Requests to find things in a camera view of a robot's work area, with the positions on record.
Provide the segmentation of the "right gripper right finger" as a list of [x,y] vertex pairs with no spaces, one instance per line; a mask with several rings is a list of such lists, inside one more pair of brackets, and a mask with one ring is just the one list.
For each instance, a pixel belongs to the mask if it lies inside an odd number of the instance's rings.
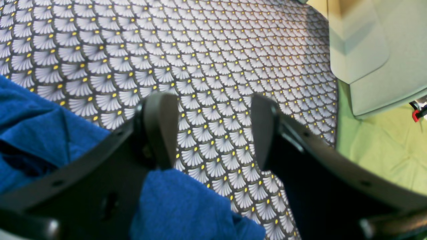
[[319,136],[255,94],[258,167],[283,184],[303,240],[425,240],[426,197],[350,162]]

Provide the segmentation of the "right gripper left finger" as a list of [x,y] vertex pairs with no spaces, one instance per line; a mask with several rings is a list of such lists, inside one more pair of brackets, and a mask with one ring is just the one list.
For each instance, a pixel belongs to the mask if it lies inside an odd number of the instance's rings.
[[148,173],[173,166],[177,96],[155,93],[79,160],[1,196],[1,230],[29,240],[125,240]]

